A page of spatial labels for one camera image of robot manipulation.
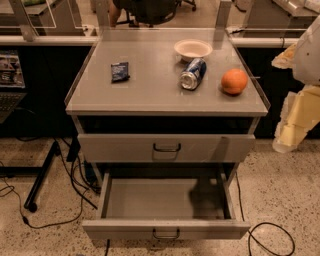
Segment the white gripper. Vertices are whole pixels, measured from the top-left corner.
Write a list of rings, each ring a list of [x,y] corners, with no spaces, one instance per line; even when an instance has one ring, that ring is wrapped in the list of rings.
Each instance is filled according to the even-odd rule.
[[[276,56],[271,65],[291,69],[293,77],[308,84],[284,100],[272,147],[279,153],[295,150],[320,122],[320,15],[294,43]]]

